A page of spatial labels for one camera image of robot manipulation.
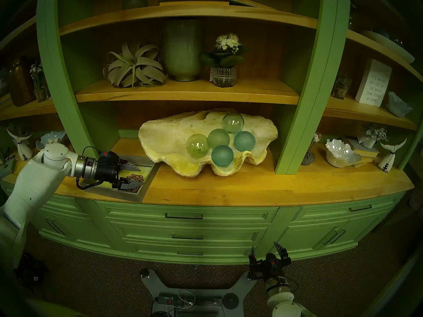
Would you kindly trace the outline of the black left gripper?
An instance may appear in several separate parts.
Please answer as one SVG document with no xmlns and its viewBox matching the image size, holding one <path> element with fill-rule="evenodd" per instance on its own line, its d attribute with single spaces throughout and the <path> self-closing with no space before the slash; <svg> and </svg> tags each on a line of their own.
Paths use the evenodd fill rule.
<svg viewBox="0 0 423 317">
<path fill-rule="evenodd" d="M 99 186 L 103 182 L 112 184 L 112 188 L 124 192 L 138 192 L 143 185 L 143 179 L 119 178 L 119 171 L 140 171 L 140 169 L 128 160 L 120 159 L 113 151 L 98 151 L 99 158 L 97 160 L 95 171 L 95 186 Z"/>
</svg>

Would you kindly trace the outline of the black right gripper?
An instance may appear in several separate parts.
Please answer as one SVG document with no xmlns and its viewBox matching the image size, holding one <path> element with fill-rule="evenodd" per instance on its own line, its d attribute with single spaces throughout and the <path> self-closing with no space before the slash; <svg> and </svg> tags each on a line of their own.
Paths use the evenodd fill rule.
<svg viewBox="0 0 423 317">
<path fill-rule="evenodd" d="M 259 271 L 261 273 L 260 279 L 263 281 L 267 281 L 270 278 L 284 278 L 285 272 L 283 271 L 283 268 L 285 266 L 289 266 L 291 264 L 291 258 L 288 255 L 288 252 L 286 248 L 284 248 L 282 245 L 280 245 L 277 242 L 274 242 L 274 246 L 277 249 L 277 252 L 279 254 L 279 258 L 276 257 L 273 253 L 267 254 L 267 256 L 271 255 L 272 257 L 268 258 L 266 256 L 266 259 L 258 260 L 255 256 L 255 247 L 252 246 L 250 253 L 248 255 L 249 260 L 249 271 L 253 273 L 258 272 L 258 265 Z"/>
</svg>

